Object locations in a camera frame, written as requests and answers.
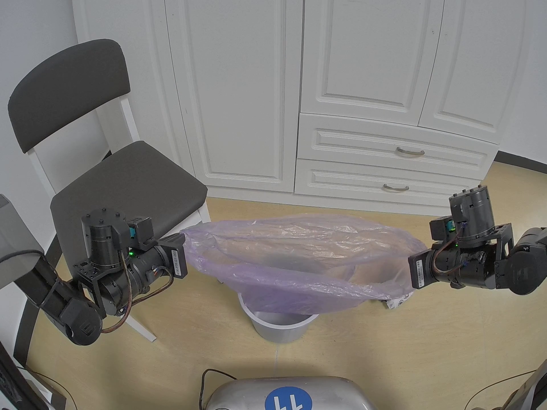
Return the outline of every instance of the white wall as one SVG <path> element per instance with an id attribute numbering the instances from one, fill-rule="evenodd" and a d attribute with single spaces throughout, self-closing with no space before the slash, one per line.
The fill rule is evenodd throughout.
<path id="1" fill-rule="evenodd" d="M 37 64 L 76 44 L 72 0 L 0 0 L 0 193 L 44 249 L 55 235 L 49 199 L 8 117 L 13 88 Z M 67 126 L 37 146 L 56 191 L 97 164 L 108 151 L 96 114 Z M 13 284 L 0 290 L 0 341 L 13 351 L 25 296 Z"/>
<path id="2" fill-rule="evenodd" d="M 547 163 L 547 0 L 531 0 L 532 38 L 519 95 L 500 150 Z"/>

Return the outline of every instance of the gray chair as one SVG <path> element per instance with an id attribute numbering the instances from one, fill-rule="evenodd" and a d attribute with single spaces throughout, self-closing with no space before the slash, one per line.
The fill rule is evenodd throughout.
<path id="1" fill-rule="evenodd" d="M 95 208 L 119 209 L 128 220 L 149 216 L 156 237 L 184 225 L 210 221 L 205 204 L 207 188 L 144 141 L 121 148 L 57 194 L 53 191 L 34 147 L 116 98 L 128 111 L 127 128 L 137 140 L 126 97 L 129 91 L 119 44 L 98 39 L 46 59 L 19 82 L 10 97 L 8 113 L 15 136 L 52 197 L 51 214 L 69 268 L 87 258 L 80 219 Z"/>

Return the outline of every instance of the drawer handle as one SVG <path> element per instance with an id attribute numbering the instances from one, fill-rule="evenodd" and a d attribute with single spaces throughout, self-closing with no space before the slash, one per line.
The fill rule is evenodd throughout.
<path id="1" fill-rule="evenodd" d="M 397 147 L 397 152 L 400 152 L 401 154 L 416 155 L 416 156 L 422 156 L 426 154 L 424 150 L 420 150 L 419 152 L 414 152 L 412 150 L 401 149 L 400 147 Z"/>
<path id="2" fill-rule="evenodd" d="M 410 189 L 408 185 L 405 188 L 397 188 L 397 187 L 390 187 L 389 185 L 384 184 L 383 187 L 386 190 L 393 190 L 393 191 L 408 191 Z"/>

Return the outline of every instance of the cable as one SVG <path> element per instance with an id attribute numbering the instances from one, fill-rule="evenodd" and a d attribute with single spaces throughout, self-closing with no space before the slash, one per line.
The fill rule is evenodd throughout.
<path id="1" fill-rule="evenodd" d="M 30 369 L 25 369 L 24 367 L 19 367 L 19 366 L 17 366 L 17 367 L 19 369 L 23 369 L 24 371 L 27 371 L 28 373 L 33 373 L 35 375 L 40 375 L 41 377 L 47 378 L 50 381 L 53 381 L 58 386 L 61 386 L 65 390 L 65 392 L 68 393 L 68 395 L 70 396 L 70 399 L 72 400 L 72 403 L 74 404 L 74 408 L 76 410 L 78 410 L 78 406 L 76 405 L 76 401 L 74 400 L 74 397 L 72 396 L 72 393 L 70 393 L 65 386 L 63 386 L 61 383 L 59 383 L 59 381 L 55 381 L 53 378 L 49 378 L 47 375 L 44 375 L 43 373 L 36 372 L 36 371 L 31 371 Z"/>
<path id="2" fill-rule="evenodd" d="M 458 266 L 456 267 L 453 267 L 452 269 L 448 269 L 448 270 L 441 270 L 437 267 L 437 264 L 436 264 L 436 261 L 437 261 L 437 257 L 439 256 L 439 254 L 445 250 L 449 245 L 451 245 L 452 243 L 454 243 L 456 240 L 458 240 L 458 237 L 462 234 L 463 232 L 463 229 L 466 227 L 467 223 L 466 222 L 462 222 L 462 225 L 460 226 L 460 230 L 458 232 L 456 232 L 456 235 L 454 236 L 454 238 L 452 240 L 450 240 L 449 242 L 445 243 L 444 245 L 442 245 L 441 249 L 438 249 L 434 256 L 433 256 L 433 260 L 432 260 L 432 267 L 433 267 L 433 272 L 438 274 L 438 275 L 446 275 L 448 273 L 451 273 L 451 272 L 454 272 L 455 270 L 458 270 L 458 269 L 461 269 L 465 263 L 461 263 L 459 264 Z"/>
<path id="3" fill-rule="evenodd" d="M 169 282 L 166 283 L 164 286 L 160 287 L 158 290 L 155 290 L 153 291 L 152 293 L 146 295 L 146 296 L 143 296 L 143 297 L 140 297 L 139 299 L 135 300 L 133 302 L 133 305 L 137 305 L 139 304 L 140 302 L 142 301 L 146 301 L 147 299 L 150 299 L 152 296 L 156 296 L 157 294 L 161 293 L 162 291 L 164 290 L 167 290 L 169 287 L 171 287 L 171 285 L 173 284 L 173 281 L 174 281 L 174 276 L 171 274 L 171 272 L 169 271 L 169 269 L 167 267 L 164 267 L 164 266 L 158 266 L 156 267 L 156 269 L 154 270 L 154 273 L 156 273 L 157 270 L 165 270 L 168 275 L 169 275 Z"/>
<path id="4" fill-rule="evenodd" d="M 127 263 L 125 262 L 125 257 L 123 253 L 118 251 L 118 256 L 121 257 L 121 262 L 124 265 L 125 277 L 127 279 L 127 290 L 129 292 L 128 299 L 127 299 L 127 308 L 125 310 L 124 316 L 119 320 L 119 322 L 116 323 L 115 325 L 110 326 L 109 328 L 105 328 L 101 330 L 102 334 L 108 334 L 109 332 L 116 331 L 121 325 L 123 325 L 125 321 L 127 320 L 127 318 L 129 317 L 129 313 L 131 312 L 131 307 L 133 306 L 133 291 L 131 288 L 131 280 L 129 279 L 129 270 L 127 270 Z"/>
<path id="5" fill-rule="evenodd" d="M 201 376 L 200 410 L 203 410 L 203 390 L 205 389 L 205 375 L 208 372 L 222 373 L 222 375 L 226 375 L 227 377 L 230 377 L 231 379 L 237 379 L 236 377 L 233 377 L 229 373 L 218 371 L 217 369 L 205 369 L 205 371 L 203 372 L 203 375 Z"/>
<path id="6" fill-rule="evenodd" d="M 479 393 L 481 393 L 483 390 L 486 390 L 486 389 L 488 389 L 489 387 L 495 386 L 496 384 L 502 383 L 503 381 L 507 381 L 507 380 L 510 380 L 510 379 L 513 379 L 513 378 L 522 377 L 523 375 L 528 375 L 529 373 L 533 373 L 533 372 L 536 372 L 536 369 L 534 369 L 533 371 L 530 371 L 530 372 L 519 373 L 518 375 L 515 375 L 514 377 L 509 377 L 509 378 L 506 378 L 506 379 L 502 379 L 501 381 L 498 381 L 498 382 L 496 382 L 496 383 L 492 383 L 492 384 L 490 384 L 489 386 L 486 386 L 485 388 L 480 389 L 477 393 L 475 393 L 475 395 L 473 395 L 473 396 L 471 397 L 471 399 L 470 399 L 469 401 L 467 401 L 467 404 L 466 404 L 466 406 L 464 407 L 463 410 L 467 410 L 467 406 L 469 405 L 469 403 L 473 400 L 473 398 L 475 398 L 475 396 L 477 396 L 477 395 L 478 395 Z"/>
<path id="7" fill-rule="evenodd" d="M 14 256 L 18 255 L 26 255 L 26 254 L 38 254 L 40 257 L 42 257 L 46 262 L 47 258 L 44 255 L 44 252 L 37 249 L 25 249 L 25 250 L 18 250 L 17 252 L 12 252 L 11 254 L 4 255 L 2 258 L 0 258 L 0 263 L 6 260 L 9 260 L 10 258 L 13 258 Z"/>

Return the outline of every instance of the plastic bag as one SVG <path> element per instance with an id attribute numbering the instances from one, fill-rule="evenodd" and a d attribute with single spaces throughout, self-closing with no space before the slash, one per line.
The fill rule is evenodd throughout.
<path id="1" fill-rule="evenodd" d="M 252 311 L 320 314 L 409 295 L 407 231 L 357 217 L 299 214 L 182 230 L 187 263 L 241 293 Z"/>

